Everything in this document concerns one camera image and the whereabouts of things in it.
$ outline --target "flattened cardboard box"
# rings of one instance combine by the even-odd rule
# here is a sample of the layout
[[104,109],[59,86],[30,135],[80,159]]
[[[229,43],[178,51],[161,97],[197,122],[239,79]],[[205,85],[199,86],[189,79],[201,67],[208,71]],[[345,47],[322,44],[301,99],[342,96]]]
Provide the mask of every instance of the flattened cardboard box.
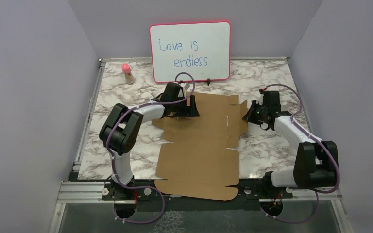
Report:
[[242,117],[247,101],[238,95],[194,93],[200,117],[163,118],[152,125],[173,143],[161,146],[155,186],[164,193],[213,200],[231,200],[239,182],[239,136],[248,125]]

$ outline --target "pink bottle cap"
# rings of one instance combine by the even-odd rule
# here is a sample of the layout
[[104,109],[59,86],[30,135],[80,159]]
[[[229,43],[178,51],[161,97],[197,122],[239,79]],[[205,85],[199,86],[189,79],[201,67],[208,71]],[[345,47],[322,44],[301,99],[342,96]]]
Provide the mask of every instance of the pink bottle cap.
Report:
[[131,67],[127,63],[124,63],[122,65],[122,72],[124,72],[125,74],[131,73]]

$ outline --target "cable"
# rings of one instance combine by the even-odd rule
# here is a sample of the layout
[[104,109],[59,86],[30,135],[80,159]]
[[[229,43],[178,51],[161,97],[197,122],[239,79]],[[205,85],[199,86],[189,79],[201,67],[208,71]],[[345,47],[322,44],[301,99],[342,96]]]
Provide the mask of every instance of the cable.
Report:
[[113,172],[113,175],[115,175],[115,178],[117,179],[118,183],[126,188],[126,189],[142,189],[142,188],[150,188],[150,189],[153,189],[155,190],[156,192],[159,193],[159,195],[161,196],[161,199],[162,199],[162,209],[161,209],[161,212],[158,214],[158,216],[156,216],[155,218],[153,218],[152,220],[148,220],[148,221],[133,221],[133,220],[125,220],[125,219],[122,219],[120,218],[116,211],[115,211],[115,207],[114,207],[114,214],[115,214],[115,220],[116,219],[119,219],[121,220],[122,222],[130,222],[130,223],[135,223],[135,224],[148,224],[148,223],[152,223],[152,222],[155,222],[156,220],[158,220],[164,213],[164,209],[165,209],[165,199],[164,199],[164,195],[161,193],[161,191],[159,191],[157,188],[155,187],[150,187],[150,186],[138,186],[138,187],[128,187],[126,185],[124,185],[121,180],[119,179],[119,176],[118,176],[118,173],[117,173],[117,170],[115,168],[115,157],[114,157],[114,154],[113,152],[111,151],[111,149],[109,148],[109,143],[111,141],[111,138],[112,138],[112,134],[114,133],[114,131],[117,129],[118,125],[122,122],[122,120],[130,113],[132,112],[133,110],[136,110],[138,108],[142,108],[142,107],[145,107],[145,106],[149,106],[149,105],[166,105],[166,104],[176,104],[176,103],[181,103],[183,101],[186,101],[193,93],[194,93],[194,90],[195,90],[195,80],[194,78],[187,72],[181,72],[179,74],[177,74],[175,76],[175,81],[177,80],[178,76],[180,76],[181,74],[186,74],[188,75],[191,79],[192,79],[192,91],[190,92],[190,94],[188,96],[186,96],[185,98],[183,98],[182,100],[177,100],[177,101],[174,101],[174,102],[153,102],[153,103],[144,103],[144,104],[141,104],[141,105],[138,105],[136,107],[133,107],[131,109],[129,109],[128,111],[126,111],[120,118],[119,120],[115,123],[115,125],[113,126],[111,132],[109,133],[108,135],[108,138],[106,140],[106,143],[105,143],[105,147],[106,149],[108,150],[108,152],[111,154],[111,158],[112,158],[112,172]]
[[265,212],[265,210],[262,209],[262,208],[261,208],[261,210],[264,211],[265,216],[267,216],[269,218],[272,218],[272,219],[274,219],[278,222],[291,223],[291,224],[306,223],[306,222],[312,220],[313,218],[315,218],[315,216],[317,215],[316,213],[318,212],[318,209],[320,208],[320,199],[318,198],[318,193],[317,192],[315,192],[315,196],[317,197],[317,206],[315,207],[314,212],[312,212],[311,216],[308,217],[307,219],[304,219],[304,220],[300,220],[300,221],[285,220],[285,219],[281,219],[281,218],[278,218],[278,217],[271,216],[271,215],[267,214],[267,212]]
[[292,89],[291,87],[287,86],[287,85],[283,85],[283,84],[271,84],[271,85],[268,85],[267,88],[269,87],[272,87],[272,86],[283,86],[285,88],[288,88],[289,90],[291,90],[298,98],[298,101],[300,102],[300,109],[298,111],[296,111],[294,114],[291,115],[290,119],[291,119],[291,122],[295,125],[295,127],[297,127],[301,132],[303,132],[305,135],[309,136],[314,142],[316,142],[318,145],[320,145],[320,147],[325,151],[325,153],[327,154],[328,158],[331,160],[332,164],[334,165],[335,167],[335,173],[336,173],[336,183],[334,185],[334,187],[330,190],[327,190],[327,191],[322,191],[322,190],[318,190],[318,189],[315,189],[315,188],[311,188],[312,191],[315,191],[315,192],[318,192],[318,193],[332,193],[334,191],[336,191],[339,187],[339,183],[341,182],[341,174],[339,172],[339,168],[338,168],[338,165],[337,165],[337,162],[335,162],[335,159],[332,157],[331,153],[329,152],[329,150],[324,146],[324,144],[322,144],[322,142],[320,140],[318,140],[314,135],[310,135],[310,133],[305,130],[297,121],[294,120],[294,116],[296,116],[297,114],[299,114],[303,108],[304,108],[304,105],[302,103],[302,100],[300,98],[300,96],[298,95],[298,93]]

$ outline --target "red whiteboard frame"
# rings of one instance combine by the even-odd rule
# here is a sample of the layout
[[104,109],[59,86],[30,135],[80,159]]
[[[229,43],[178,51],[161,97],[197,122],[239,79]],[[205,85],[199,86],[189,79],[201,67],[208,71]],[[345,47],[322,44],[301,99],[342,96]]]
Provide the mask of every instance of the red whiteboard frame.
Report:
[[[161,25],[179,25],[179,24],[199,24],[199,23],[228,23],[229,24],[229,67],[228,67],[228,77],[224,79],[210,79],[211,81],[223,81],[229,79],[231,76],[231,23],[227,20],[225,21],[208,21],[208,22],[188,22],[188,23],[161,23],[161,24],[153,24],[149,27],[149,42],[151,45],[151,58],[152,58],[152,73],[153,73],[153,80],[156,83],[168,83],[168,82],[159,82],[155,79],[155,70],[153,68],[153,56],[152,56],[152,38],[151,38],[151,27],[153,26],[161,26]],[[198,79],[195,80],[198,82],[206,81],[206,79]]]

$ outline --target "whiteboard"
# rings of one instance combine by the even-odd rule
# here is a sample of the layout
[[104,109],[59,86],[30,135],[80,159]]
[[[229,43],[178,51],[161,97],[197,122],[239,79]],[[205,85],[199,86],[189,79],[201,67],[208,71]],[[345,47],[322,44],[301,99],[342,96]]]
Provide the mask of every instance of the whiteboard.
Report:
[[[157,83],[174,81],[180,72],[190,73],[197,81],[229,78],[229,22],[152,25],[150,38]],[[178,80],[190,78],[181,75]]]

